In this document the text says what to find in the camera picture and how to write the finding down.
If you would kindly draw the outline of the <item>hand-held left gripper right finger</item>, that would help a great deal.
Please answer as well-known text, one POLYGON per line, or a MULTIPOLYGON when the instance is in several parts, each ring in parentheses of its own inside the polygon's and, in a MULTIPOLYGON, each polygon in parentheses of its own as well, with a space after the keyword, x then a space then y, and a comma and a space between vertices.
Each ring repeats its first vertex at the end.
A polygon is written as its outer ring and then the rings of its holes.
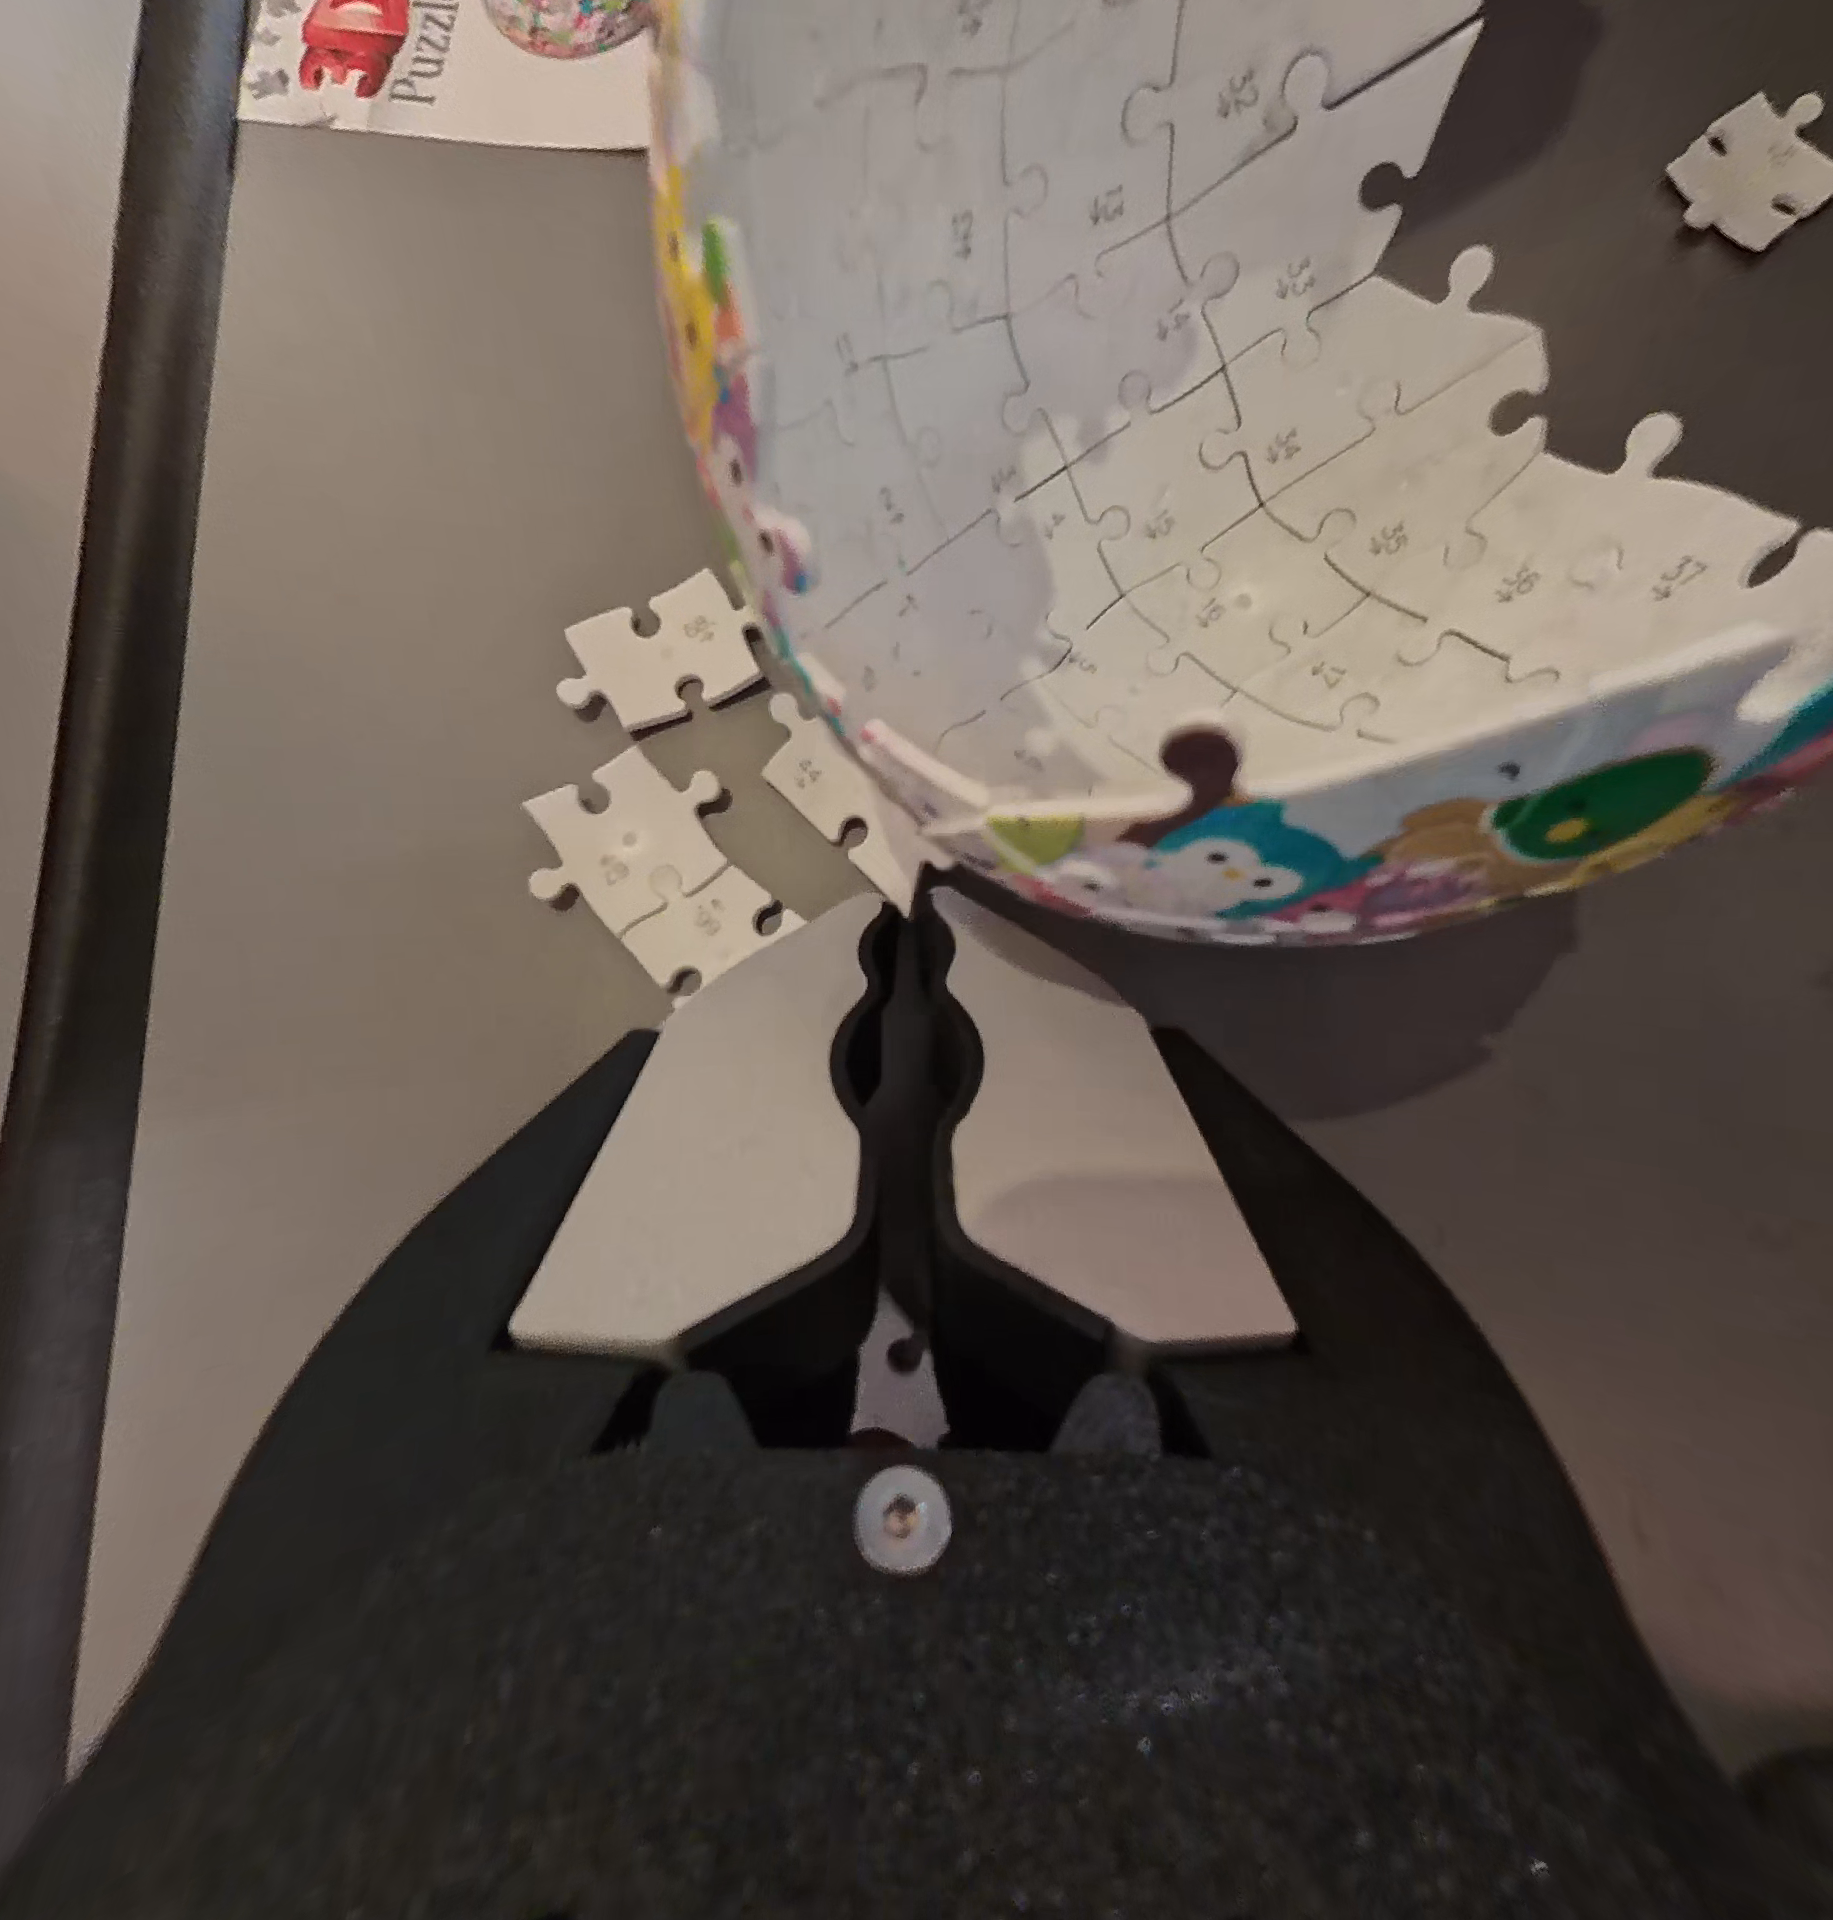
POLYGON ((1290 1345, 1297 1321, 1151 1025, 1095 971, 962 894, 937 1024, 933 1328, 992 1369, 1290 1345))

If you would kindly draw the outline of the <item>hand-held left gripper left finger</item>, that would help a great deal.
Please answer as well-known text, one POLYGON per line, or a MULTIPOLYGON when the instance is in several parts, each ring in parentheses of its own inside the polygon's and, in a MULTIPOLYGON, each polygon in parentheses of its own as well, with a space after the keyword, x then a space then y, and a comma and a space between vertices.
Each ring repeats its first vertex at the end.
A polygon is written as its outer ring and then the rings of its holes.
POLYGON ((862 1177, 836 1038, 868 935, 901 920, 847 899, 673 1011, 512 1312, 516 1350, 675 1364, 836 1252, 862 1177))

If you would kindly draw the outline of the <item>puzzle pieces group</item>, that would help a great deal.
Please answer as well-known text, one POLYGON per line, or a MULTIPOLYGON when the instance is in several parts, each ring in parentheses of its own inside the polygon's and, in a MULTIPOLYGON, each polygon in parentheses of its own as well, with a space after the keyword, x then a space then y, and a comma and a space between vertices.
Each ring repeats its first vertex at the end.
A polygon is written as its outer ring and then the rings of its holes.
MULTIPOLYGON (((574 671, 558 679, 558 701, 609 713, 633 744, 594 767, 592 791, 564 783, 522 803, 552 855, 528 879, 532 897, 581 901, 666 995, 708 986, 803 926, 714 840, 708 816, 731 801, 723 779, 671 779, 637 744, 684 724, 691 698, 724 708, 763 689, 755 631, 712 567, 655 594, 644 611, 616 606, 568 625, 574 671)), ((781 689, 768 713, 783 739, 763 765, 765 785, 882 899, 911 911, 925 879, 946 870, 944 855, 879 793, 827 720, 781 689)))

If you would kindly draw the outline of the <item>partly built white puzzle ball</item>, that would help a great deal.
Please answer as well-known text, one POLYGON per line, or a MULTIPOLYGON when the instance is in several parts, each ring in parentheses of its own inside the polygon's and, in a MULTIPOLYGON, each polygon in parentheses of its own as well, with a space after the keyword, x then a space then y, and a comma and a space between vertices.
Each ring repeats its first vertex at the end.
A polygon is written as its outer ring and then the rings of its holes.
POLYGON ((1833 762, 1833 531, 1499 410, 1543 330, 1382 274, 1480 3, 655 3, 673 376, 737 578, 1016 896, 1370 946, 1833 762))

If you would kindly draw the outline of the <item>single white puzzle piece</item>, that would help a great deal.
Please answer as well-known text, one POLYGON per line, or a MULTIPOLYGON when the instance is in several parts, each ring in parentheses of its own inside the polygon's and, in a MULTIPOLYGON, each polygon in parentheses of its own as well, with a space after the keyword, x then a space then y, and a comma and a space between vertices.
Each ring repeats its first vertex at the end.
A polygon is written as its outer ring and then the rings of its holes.
POLYGON ((1709 123, 1667 167, 1683 224, 1761 256, 1833 202, 1833 156, 1806 140, 1825 99, 1805 91, 1774 108, 1757 91, 1709 123))

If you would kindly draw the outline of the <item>printed instruction leaflet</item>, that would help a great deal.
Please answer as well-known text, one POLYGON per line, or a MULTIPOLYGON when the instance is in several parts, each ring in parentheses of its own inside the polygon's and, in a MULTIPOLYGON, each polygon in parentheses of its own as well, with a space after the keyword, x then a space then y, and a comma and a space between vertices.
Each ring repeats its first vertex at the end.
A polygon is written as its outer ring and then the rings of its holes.
POLYGON ((655 12, 643 2, 259 2, 236 112, 246 125, 641 152, 655 12))

